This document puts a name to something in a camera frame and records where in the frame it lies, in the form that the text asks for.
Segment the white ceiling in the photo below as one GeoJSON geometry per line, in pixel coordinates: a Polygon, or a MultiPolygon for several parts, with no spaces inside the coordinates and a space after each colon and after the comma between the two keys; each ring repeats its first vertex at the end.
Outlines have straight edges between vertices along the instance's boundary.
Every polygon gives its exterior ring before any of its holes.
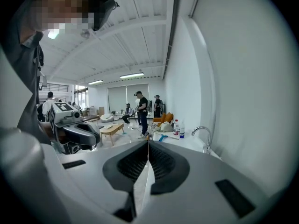
{"type": "Polygon", "coordinates": [[[55,40],[41,41],[50,81],[101,84],[119,81],[121,75],[142,71],[144,77],[162,77],[171,30],[173,0],[115,0],[104,27],[82,38],[82,29],[66,25],[55,40]]]}

